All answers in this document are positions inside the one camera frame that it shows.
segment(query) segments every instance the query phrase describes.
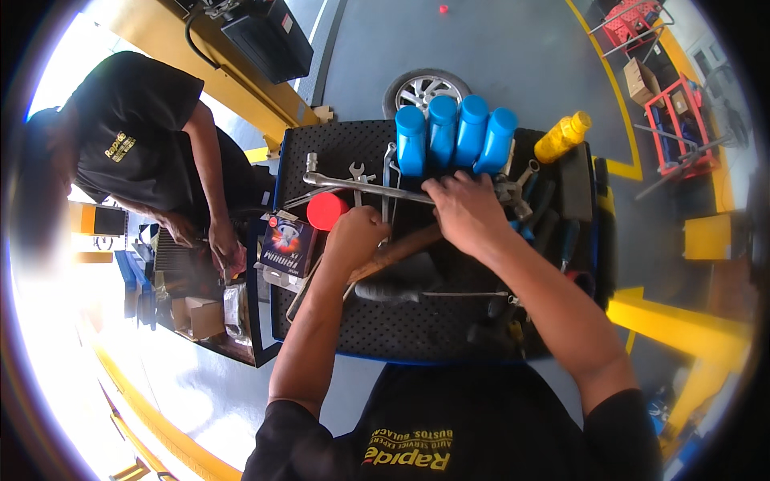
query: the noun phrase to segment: mechanic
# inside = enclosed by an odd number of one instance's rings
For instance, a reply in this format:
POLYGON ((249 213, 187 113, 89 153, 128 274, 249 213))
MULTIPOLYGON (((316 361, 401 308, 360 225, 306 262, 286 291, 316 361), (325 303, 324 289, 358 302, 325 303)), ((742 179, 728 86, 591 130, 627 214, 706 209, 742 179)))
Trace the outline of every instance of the mechanic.
POLYGON ((515 292, 581 395, 584 428, 528 365, 396 366, 380 374, 356 428, 319 424, 349 274, 390 227, 351 209, 273 367, 265 419, 242 479, 658 479, 661 453, 615 328, 508 225, 490 177, 429 179, 444 237, 515 292))
MULTIPOLYGON (((27 122, 25 199, 61 205, 74 183, 97 203, 109 196, 156 220, 182 246, 208 228, 220 265, 232 265, 240 247, 228 211, 268 210, 274 179, 214 126, 202 90, 203 80, 142 54, 106 58, 61 110, 27 122)), ((26 219, 28 239, 48 240, 49 217, 26 219)))

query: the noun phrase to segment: red cap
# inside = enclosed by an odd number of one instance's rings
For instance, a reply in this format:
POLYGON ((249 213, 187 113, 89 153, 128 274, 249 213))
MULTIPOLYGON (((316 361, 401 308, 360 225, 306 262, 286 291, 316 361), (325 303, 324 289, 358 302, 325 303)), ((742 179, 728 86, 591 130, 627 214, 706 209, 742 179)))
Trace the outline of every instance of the red cap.
POLYGON ((330 231, 334 223, 350 207, 336 195, 324 192, 316 195, 307 205, 307 220, 319 230, 330 231))

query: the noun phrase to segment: wire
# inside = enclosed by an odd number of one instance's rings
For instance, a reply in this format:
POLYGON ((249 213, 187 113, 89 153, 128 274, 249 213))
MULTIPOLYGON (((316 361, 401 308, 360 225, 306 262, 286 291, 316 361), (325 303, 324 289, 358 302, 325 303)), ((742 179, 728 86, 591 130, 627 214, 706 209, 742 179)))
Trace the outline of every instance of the wire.
POLYGON ((211 65, 211 68, 214 70, 220 69, 222 66, 216 62, 214 62, 211 58, 207 57, 205 53, 201 52, 198 47, 196 47, 195 43, 193 43, 193 38, 190 37, 190 27, 193 25, 193 21, 198 18, 198 15, 203 13, 203 10, 198 10, 195 13, 191 13, 190 16, 187 18, 187 22, 185 22, 185 40, 187 41, 187 45, 192 49, 193 52, 196 53, 200 58, 202 58, 204 61, 206 61, 207 64, 211 65))

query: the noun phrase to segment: black t-shirt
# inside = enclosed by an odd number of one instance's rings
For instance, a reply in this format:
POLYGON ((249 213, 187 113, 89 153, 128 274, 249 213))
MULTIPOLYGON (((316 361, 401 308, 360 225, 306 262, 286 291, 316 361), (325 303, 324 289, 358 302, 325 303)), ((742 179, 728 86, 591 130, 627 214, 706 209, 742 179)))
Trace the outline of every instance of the black t-shirt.
POLYGON ((291 401, 267 406, 242 479, 659 479, 641 391, 584 429, 529 366, 383 370, 351 433, 333 438, 291 401))
MULTIPOLYGON (((114 194, 208 226, 208 204, 182 128, 203 80, 135 52, 116 53, 73 92, 80 121, 75 184, 96 202, 114 194)), ((269 208, 273 179, 217 129, 228 209, 269 208)))

